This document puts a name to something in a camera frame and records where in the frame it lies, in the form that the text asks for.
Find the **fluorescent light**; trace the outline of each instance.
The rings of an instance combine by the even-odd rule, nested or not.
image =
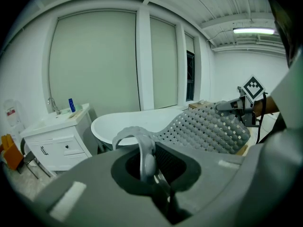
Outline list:
[[[273,35],[275,30],[272,28],[234,28],[233,32],[235,34],[257,33],[257,34]]]

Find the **blue bottle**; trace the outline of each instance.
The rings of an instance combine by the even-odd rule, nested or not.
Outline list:
[[[72,99],[70,98],[68,101],[70,103],[71,111],[75,112],[76,110],[75,110],[75,106],[74,106],[74,103],[73,103]]]

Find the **gray perforated mat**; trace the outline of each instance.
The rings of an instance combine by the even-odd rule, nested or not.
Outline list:
[[[157,133],[142,127],[125,128],[113,139],[113,148],[116,149],[123,138],[145,135],[163,144],[235,154],[249,140],[250,131],[236,115],[216,110],[218,103],[204,103],[199,108],[185,111]]]

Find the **bathroom vanity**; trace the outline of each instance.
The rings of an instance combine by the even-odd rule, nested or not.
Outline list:
[[[72,113],[48,114],[21,132],[39,162],[52,174],[67,171],[97,154],[98,144],[90,130],[89,104]]]

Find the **white bathtub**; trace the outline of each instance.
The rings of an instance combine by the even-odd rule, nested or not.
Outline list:
[[[181,113],[182,111],[179,109],[166,108],[131,113],[111,113],[95,119],[91,124],[91,131],[99,141],[110,148],[113,138],[126,127],[141,126],[148,131],[159,132]],[[123,139],[119,145],[127,146],[137,143],[136,138],[131,137]]]

